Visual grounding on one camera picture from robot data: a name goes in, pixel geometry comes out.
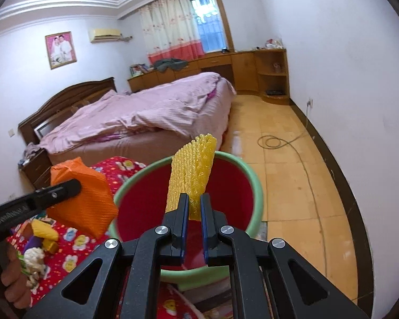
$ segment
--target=floral curtain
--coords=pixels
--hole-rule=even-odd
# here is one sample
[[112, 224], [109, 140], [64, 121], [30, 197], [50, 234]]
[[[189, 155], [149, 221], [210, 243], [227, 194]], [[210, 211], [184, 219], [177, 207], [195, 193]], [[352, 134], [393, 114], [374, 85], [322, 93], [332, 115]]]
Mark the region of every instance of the floral curtain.
[[204, 55], [190, 0], [156, 0], [140, 9], [149, 61], [194, 60]]

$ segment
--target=orange bag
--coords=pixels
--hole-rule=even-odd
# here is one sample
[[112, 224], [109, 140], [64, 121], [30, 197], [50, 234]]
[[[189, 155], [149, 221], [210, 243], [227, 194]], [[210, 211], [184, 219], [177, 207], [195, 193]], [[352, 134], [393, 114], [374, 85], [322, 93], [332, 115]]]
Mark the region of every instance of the orange bag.
[[80, 181], [80, 194], [48, 208], [47, 215], [99, 239], [118, 215], [105, 175], [86, 167], [80, 157], [51, 168], [52, 186], [71, 179]]

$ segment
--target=dark clothing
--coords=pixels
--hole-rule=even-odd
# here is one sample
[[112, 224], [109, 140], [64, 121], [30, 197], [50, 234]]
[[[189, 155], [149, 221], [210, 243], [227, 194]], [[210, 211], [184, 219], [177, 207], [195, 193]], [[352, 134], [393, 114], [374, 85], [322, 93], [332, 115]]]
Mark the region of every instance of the dark clothing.
[[160, 71], [161, 73], [165, 72], [165, 70], [170, 67], [173, 70], [181, 70], [188, 65], [188, 62], [185, 60], [180, 60], [179, 58], [164, 58], [162, 60], [157, 60], [154, 62], [153, 67]]

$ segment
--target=pink blanket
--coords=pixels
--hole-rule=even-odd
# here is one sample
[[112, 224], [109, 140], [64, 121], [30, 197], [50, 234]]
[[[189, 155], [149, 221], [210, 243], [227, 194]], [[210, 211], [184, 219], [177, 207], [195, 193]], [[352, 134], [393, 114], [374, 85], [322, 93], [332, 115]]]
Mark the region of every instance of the pink blanket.
[[[56, 127], [41, 140], [40, 147], [60, 153], [98, 137], [156, 130], [194, 138], [201, 128], [198, 124], [194, 128], [194, 121], [219, 80], [224, 79], [216, 73], [201, 73], [129, 96], [110, 91]], [[228, 87], [235, 94], [233, 87]]]

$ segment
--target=finger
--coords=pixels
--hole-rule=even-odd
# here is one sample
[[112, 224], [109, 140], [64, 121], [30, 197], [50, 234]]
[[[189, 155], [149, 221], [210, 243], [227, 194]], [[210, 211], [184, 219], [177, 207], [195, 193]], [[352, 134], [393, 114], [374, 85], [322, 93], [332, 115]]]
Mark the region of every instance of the finger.
[[10, 303], [17, 301], [27, 290], [27, 277], [20, 274], [19, 278], [5, 291], [6, 300]]
[[31, 291], [26, 288], [22, 297], [15, 301], [14, 306], [19, 309], [28, 308], [31, 304]]
[[11, 262], [18, 259], [18, 252], [16, 251], [16, 248], [10, 244], [7, 248], [7, 257]]
[[21, 274], [21, 263], [19, 260], [12, 261], [1, 275], [1, 280], [4, 286], [9, 286], [15, 282]]

